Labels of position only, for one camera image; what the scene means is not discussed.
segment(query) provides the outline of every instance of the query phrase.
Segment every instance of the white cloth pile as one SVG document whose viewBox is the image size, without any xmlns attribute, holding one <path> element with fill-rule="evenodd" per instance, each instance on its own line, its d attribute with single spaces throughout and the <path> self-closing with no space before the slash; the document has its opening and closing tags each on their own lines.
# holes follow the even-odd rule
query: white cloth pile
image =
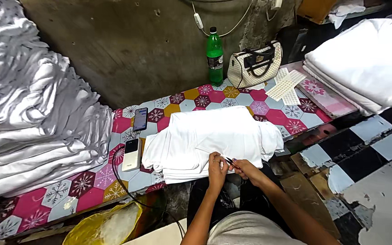
<svg viewBox="0 0 392 245">
<path fill-rule="evenodd" d="M 338 0 L 328 14 L 328 19 L 334 23 L 335 29 L 338 29 L 348 14 L 361 13 L 364 10 L 364 0 Z"/>
<path fill-rule="evenodd" d="M 15 0 L 0 0 L 0 195 L 43 187 L 107 159 L 112 111 L 48 51 Z"/>
<path fill-rule="evenodd" d="M 208 176 L 208 156 L 217 151 L 228 158 L 247 159 L 262 168 L 283 152 L 278 128 L 255 121 L 245 106 L 173 113 L 169 126 L 146 137 L 142 164 L 161 172 L 167 184 Z"/>
<path fill-rule="evenodd" d="M 362 114 L 392 107 L 392 19 L 363 20 L 305 55 L 303 68 Z"/>
</svg>

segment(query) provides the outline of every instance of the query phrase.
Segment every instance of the cardboard box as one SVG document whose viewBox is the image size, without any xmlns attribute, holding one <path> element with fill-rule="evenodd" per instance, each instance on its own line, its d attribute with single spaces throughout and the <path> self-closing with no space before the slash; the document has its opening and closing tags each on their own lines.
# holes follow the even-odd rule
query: cardboard box
<svg viewBox="0 0 392 245">
<path fill-rule="evenodd" d="M 297 14 L 310 21 L 322 24 L 337 0 L 303 0 Z"/>
</svg>

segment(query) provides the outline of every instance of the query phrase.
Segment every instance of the hand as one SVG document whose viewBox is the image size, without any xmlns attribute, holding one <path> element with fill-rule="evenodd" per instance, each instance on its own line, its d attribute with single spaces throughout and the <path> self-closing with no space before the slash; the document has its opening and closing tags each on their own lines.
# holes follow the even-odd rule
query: hand
<svg viewBox="0 0 392 245">
<path fill-rule="evenodd" d="M 210 181 L 208 188 L 217 195 L 219 195 L 223 183 L 225 183 L 226 173 L 228 173 L 228 164 L 220 155 L 218 152 L 213 152 L 208 159 L 208 179 Z"/>
<path fill-rule="evenodd" d="M 249 179 L 254 186 L 261 187 L 264 180 L 268 179 L 263 172 L 257 169 L 257 167 L 251 164 L 248 160 L 232 159 L 232 161 L 237 167 L 241 168 L 241 170 L 235 169 L 235 173 L 240 175 L 240 177 L 244 180 Z"/>
</svg>

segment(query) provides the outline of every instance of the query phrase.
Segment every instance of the checkered handbag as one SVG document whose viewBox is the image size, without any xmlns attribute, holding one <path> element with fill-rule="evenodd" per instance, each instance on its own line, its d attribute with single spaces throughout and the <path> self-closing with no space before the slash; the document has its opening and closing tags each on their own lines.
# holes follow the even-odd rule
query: checkered handbag
<svg viewBox="0 0 392 245">
<path fill-rule="evenodd" d="M 246 88 L 276 76 L 282 59 L 282 47 L 271 41 L 261 49 L 243 49 L 231 55 L 228 79 L 236 88 Z"/>
</svg>

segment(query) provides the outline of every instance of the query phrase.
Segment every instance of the phone screen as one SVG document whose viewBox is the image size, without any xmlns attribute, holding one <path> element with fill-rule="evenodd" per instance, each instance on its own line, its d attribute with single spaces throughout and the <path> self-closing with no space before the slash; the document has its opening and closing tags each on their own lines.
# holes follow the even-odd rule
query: phone screen
<svg viewBox="0 0 392 245">
<path fill-rule="evenodd" d="M 146 124 L 148 121 L 148 108 L 140 108 L 135 111 L 134 115 L 134 126 L 132 130 L 134 131 L 140 131 L 140 130 L 145 130 L 146 129 Z"/>
</svg>

